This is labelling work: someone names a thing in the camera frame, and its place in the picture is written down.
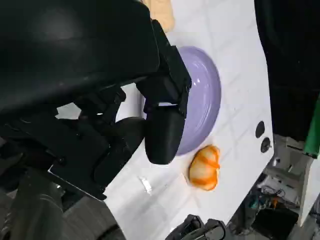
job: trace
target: green object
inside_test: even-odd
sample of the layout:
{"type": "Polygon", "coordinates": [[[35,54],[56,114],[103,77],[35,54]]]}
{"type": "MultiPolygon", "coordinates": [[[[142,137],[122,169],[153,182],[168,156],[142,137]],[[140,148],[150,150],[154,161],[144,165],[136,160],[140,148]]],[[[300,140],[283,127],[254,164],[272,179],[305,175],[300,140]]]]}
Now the green object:
{"type": "Polygon", "coordinates": [[[311,125],[309,128],[308,137],[305,141],[304,152],[312,155],[319,155],[320,149],[320,95],[315,104],[315,110],[311,125]]]}

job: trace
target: orange pumpkin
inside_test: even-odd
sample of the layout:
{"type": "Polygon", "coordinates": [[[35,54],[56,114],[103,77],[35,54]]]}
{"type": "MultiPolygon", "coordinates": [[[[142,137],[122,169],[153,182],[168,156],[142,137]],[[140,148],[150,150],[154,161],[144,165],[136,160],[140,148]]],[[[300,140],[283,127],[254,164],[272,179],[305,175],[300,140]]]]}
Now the orange pumpkin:
{"type": "Polygon", "coordinates": [[[209,145],[198,151],[189,168],[189,180],[198,188],[213,190],[218,184],[220,150],[209,145]]]}

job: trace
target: white table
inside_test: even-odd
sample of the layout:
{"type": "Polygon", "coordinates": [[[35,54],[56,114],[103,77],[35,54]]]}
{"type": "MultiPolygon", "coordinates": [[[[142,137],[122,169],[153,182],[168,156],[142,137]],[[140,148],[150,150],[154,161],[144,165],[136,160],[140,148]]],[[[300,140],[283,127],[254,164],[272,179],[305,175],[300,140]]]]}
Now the white table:
{"type": "MultiPolygon", "coordinates": [[[[260,152],[264,137],[273,142],[269,83],[258,35],[253,0],[172,0],[171,44],[196,46],[215,62],[222,85],[222,103],[209,137],[199,146],[221,150],[218,186],[203,191],[188,184],[187,168],[196,152],[176,157],[168,166],[153,165],[144,142],[107,187],[106,204],[127,240],[164,240],[188,214],[224,223],[233,216],[274,150],[260,152]],[[265,133],[255,137],[259,121],[265,133]]],[[[117,119],[139,116],[140,95],[133,84],[123,88],[127,99],[117,119]]]]}

